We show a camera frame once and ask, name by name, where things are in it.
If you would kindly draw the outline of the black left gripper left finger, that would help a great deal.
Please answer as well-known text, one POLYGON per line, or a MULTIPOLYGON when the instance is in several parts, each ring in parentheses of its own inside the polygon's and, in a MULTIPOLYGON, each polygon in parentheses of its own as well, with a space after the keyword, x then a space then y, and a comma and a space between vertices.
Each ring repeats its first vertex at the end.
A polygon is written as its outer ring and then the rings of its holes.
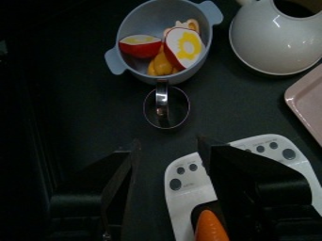
POLYGON ((139 155, 133 140, 56 188, 49 241, 122 241, 139 155))

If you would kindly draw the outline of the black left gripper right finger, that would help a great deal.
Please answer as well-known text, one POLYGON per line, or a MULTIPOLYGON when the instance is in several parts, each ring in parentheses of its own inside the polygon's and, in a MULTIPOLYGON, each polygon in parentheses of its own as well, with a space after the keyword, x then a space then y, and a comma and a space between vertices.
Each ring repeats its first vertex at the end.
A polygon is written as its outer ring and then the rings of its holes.
POLYGON ((272 159, 197 138, 231 241, 322 241, 310 183, 272 159))

